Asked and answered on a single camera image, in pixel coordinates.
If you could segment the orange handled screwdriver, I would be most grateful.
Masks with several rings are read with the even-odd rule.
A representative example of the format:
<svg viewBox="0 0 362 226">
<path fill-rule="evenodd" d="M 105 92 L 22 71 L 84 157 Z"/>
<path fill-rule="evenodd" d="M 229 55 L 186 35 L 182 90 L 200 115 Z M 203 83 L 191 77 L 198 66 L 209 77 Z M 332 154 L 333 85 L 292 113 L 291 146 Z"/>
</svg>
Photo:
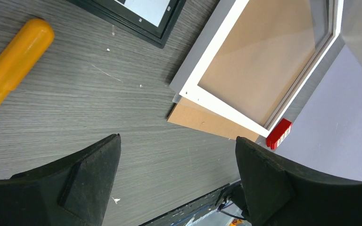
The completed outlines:
<svg viewBox="0 0 362 226">
<path fill-rule="evenodd" d="M 53 28 L 43 19 L 27 21 L 0 54 L 0 105 L 21 83 L 54 40 Z"/>
</svg>

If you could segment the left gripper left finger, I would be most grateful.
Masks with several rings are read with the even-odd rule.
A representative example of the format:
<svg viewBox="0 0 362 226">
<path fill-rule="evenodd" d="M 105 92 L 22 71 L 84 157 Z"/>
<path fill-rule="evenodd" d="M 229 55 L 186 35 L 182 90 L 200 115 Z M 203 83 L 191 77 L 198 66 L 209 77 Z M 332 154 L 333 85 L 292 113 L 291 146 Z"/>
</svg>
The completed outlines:
<svg viewBox="0 0 362 226">
<path fill-rule="evenodd" d="M 121 156 L 108 137 L 43 166 L 0 179 L 0 226 L 100 226 Z"/>
</svg>

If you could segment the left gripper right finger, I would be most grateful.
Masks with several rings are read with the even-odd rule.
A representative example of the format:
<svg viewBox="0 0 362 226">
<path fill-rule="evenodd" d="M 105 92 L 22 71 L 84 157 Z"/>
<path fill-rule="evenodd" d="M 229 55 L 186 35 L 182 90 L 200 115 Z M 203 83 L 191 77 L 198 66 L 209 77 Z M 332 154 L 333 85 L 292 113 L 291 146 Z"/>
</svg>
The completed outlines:
<svg viewBox="0 0 362 226">
<path fill-rule="evenodd" d="M 362 226 L 362 181 L 323 173 L 244 137 L 235 155 L 254 226 Z"/>
</svg>

